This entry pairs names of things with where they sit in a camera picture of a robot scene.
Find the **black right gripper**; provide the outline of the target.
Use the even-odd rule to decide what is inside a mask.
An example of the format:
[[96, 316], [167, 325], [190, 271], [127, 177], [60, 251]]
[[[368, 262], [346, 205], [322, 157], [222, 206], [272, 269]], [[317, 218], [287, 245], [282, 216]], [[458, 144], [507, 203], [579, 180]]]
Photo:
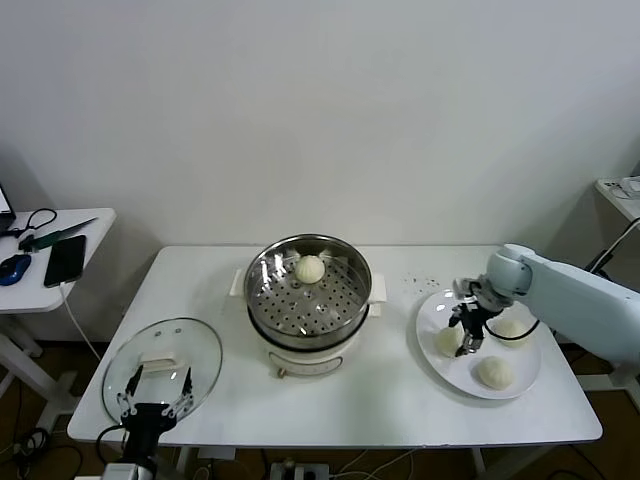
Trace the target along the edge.
[[465, 335], [455, 351], [455, 357], [476, 353], [484, 340], [484, 324], [489, 319], [489, 311], [475, 303], [464, 303], [455, 310], [448, 321], [450, 328], [462, 322]]

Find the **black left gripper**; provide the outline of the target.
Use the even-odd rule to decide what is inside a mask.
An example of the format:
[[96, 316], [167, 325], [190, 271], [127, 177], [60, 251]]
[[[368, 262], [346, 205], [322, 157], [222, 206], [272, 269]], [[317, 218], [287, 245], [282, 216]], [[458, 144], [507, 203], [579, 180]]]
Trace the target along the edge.
[[173, 429], [177, 418], [184, 418], [194, 405], [191, 368], [188, 368], [177, 399], [168, 407], [156, 403], [135, 403], [134, 397], [144, 366], [139, 365], [125, 390], [116, 396], [121, 424], [129, 433], [122, 461], [149, 466], [155, 458], [162, 434]]

